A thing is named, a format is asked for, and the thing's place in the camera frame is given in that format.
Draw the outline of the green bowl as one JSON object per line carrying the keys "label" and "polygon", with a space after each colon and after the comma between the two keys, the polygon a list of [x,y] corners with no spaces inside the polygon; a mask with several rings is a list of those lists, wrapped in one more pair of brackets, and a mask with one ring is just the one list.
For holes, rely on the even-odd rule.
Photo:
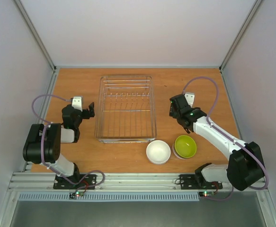
{"label": "green bowl", "polygon": [[188,159],[196,154],[196,142],[190,136],[181,135],[175,139],[174,144],[176,152],[182,157]]}

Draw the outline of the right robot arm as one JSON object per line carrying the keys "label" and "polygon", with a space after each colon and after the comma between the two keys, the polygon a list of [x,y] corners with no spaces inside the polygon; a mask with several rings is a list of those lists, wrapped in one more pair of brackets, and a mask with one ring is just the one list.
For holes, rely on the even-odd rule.
{"label": "right robot arm", "polygon": [[254,183],[265,178],[263,189],[267,188],[268,176],[260,147],[255,142],[246,143],[214,123],[199,107],[193,107],[194,94],[185,93],[170,98],[169,115],[187,133],[195,133],[216,147],[228,160],[226,165],[207,163],[195,170],[195,182],[207,187],[211,182],[230,183],[243,191],[254,189]]}

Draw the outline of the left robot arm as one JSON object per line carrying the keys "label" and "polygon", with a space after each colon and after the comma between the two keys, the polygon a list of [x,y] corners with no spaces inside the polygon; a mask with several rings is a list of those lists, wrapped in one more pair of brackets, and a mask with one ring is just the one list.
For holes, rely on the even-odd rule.
{"label": "left robot arm", "polygon": [[82,177],[78,166],[61,154],[61,144],[78,142],[80,124],[94,116],[93,102],[82,110],[69,104],[62,109],[62,123],[32,124],[23,148],[24,160],[52,170],[70,188],[79,187]]}

